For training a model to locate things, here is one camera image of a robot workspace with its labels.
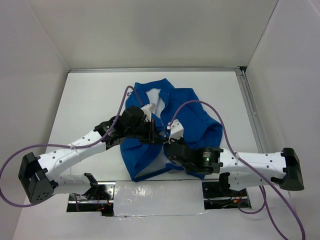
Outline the blue zip jacket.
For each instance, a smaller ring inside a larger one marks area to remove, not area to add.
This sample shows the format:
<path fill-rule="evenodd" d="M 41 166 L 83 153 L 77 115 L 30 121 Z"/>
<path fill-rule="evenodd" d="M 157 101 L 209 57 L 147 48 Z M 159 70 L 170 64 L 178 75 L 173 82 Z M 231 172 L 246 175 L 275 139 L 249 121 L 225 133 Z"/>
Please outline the blue zip jacket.
<path fill-rule="evenodd" d="M 173 116 L 177 115 L 177 120 L 184 128 L 183 138 L 189 147 L 199 149 L 220 146 L 223 127 L 203 109 L 192 88 L 176 88 L 164 78 L 148 83 L 137 82 L 134 89 L 126 99 L 125 107 L 156 104 L 157 109 L 152 116 L 158 131 L 164 131 Z M 184 169 L 168 161 L 155 171 L 141 174 L 161 153 L 166 153 L 161 144 L 141 144 L 137 139 L 125 139 L 120 152 L 133 182 Z"/>

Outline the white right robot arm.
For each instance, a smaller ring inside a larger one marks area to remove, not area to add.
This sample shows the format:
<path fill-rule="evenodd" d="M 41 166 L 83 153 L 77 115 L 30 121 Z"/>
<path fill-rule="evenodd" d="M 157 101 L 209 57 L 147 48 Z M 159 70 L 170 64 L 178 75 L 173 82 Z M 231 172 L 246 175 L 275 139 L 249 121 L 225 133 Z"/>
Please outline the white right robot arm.
<path fill-rule="evenodd" d="M 164 144 L 166 157 L 193 175 L 219 176 L 223 196 L 234 191 L 273 183 L 286 191 L 302 191 L 305 186 L 300 160 L 293 148 L 275 153 L 236 152 L 219 147 L 189 147 L 184 139 Z"/>

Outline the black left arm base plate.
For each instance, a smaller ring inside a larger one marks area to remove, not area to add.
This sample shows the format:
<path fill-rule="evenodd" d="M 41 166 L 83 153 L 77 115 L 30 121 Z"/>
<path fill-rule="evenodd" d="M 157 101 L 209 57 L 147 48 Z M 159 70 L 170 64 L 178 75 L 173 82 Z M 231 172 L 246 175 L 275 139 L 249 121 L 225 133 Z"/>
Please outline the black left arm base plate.
<path fill-rule="evenodd" d="M 115 181 L 97 181 L 91 173 L 84 176 L 89 180 L 90 188 L 84 194 L 70 193 L 67 212 L 99 212 L 102 216 L 114 215 Z"/>

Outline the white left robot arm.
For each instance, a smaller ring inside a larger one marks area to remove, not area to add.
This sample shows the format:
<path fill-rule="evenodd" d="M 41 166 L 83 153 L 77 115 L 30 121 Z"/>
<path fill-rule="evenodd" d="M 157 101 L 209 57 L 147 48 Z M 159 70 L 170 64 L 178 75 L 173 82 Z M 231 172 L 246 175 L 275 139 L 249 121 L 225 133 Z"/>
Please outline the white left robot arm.
<path fill-rule="evenodd" d="M 156 108 L 154 103 L 141 108 L 131 106 L 119 117 L 101 122 L 66 148 L 39 156 L 32 152 L 26 154 L 21 161 L 18 179 L 29 202 L 36 205 L 64 193 L 83 195 L 88 200 L 97 197 L 99 184 L 92 174 L 62 175 L 62 172 L 93 155 L 121 145 L 126 139 L 135 139 L 142 144 L 161 143 L 152 117 Z"/>

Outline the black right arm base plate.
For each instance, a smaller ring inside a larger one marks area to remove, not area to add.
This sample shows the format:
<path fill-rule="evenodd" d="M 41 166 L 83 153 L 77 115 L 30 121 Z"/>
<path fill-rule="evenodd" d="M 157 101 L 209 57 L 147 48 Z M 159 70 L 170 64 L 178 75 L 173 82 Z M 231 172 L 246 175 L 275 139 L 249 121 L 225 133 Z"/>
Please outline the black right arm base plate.
<path fill-rule="evenodd" d="M 230 173 L 222 173 L 218 179 L 202 181 L 205 210 L 250 208 L 246 189 L 232 190 Z"/>

